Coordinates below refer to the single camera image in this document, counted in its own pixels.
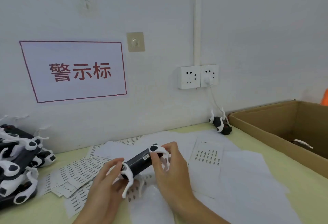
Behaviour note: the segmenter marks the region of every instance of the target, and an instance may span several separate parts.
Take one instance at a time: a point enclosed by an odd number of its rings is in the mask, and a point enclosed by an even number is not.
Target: red border
[[[35,93],[35,88],[34,88],[34,85],[33,85],[33,82],[32,82],[32,78],[31,78],[30,71],[29,71],[29,68],[27,66],[27,63],[26,63],[26,59],[25,59],[25,55],[24,55],[23,47],[22,47],[22,43],[28,43],[28,42],[34,42],[34,43],[120,43],[121,44],[121,52],[122,52],[122,64],[123,64],[125,94],[113,94],[113,95],[84,97],[84,98],[66,99],[66,100],[57,100],[57,101],[70,101],[70,100],[81,100],[81,99],[100,98],[100,97],[108,97],[108,96],[127,95],[122,42],[107,42],[107,41],[19,41],[19,45],[21,46],[21,50],[22,50],[24,62],[25,62],[25,65],[26,65],[27,73],[29,74],[29,78],[30,78],[30,81],[31,81],[31,84],[32,84],[33,92],[34,92],[37,103],[56,102],[56,101],[40,101],[40,102],[38,101],[38,97],[36,96],[36,93]]]

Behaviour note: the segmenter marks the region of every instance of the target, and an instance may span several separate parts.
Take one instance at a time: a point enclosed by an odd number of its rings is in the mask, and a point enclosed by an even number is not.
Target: light green table surface
[[[212,124],[204,123],[172,131],[186,133],[212,128],[214,128]],[[290,190],[287,197],[303,224],[328,223],[328,179],[237,128],[233,128],[232,133],[227,138],[242,150],[259,152],[264,156],[272,175]],[[83,148],[57,154],[57,161],[51,166],[40,169],[39,176],[45,176],[53,169],[63,167],[84,157],[87,151],[88,148]],[[68,219],[63,202],[64,197],[58,198],[53,193],[48,193],[21,206],[0,211],[0,223],[72,223],[77,215]],[[175,222],[184,223],[177,216],[175,216]],[[114,223],[131,223],[127,201],[124,201],[120,206]]]

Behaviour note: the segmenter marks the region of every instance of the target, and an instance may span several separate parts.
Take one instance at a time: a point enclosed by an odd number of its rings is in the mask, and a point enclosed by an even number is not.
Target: cardboard box
[[[328,106],[282,102],[231,113],[230,123],[328,178]],[[313,149],[291,143],[294,139]]]

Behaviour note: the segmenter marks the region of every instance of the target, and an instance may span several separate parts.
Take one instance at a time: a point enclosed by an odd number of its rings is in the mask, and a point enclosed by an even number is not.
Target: orange object
[[[326,89],[325,94],[323,95],[321,105],[328,106],[328,89]]]

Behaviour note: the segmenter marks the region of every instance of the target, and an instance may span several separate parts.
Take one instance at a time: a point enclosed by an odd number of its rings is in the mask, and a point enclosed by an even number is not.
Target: power socket
[[[200,69],[200,87],[208,87],[219,83],[219,65],[204,65]]]
[[[178,68],[178,88],[194,89],[200,87],[200,66]]]

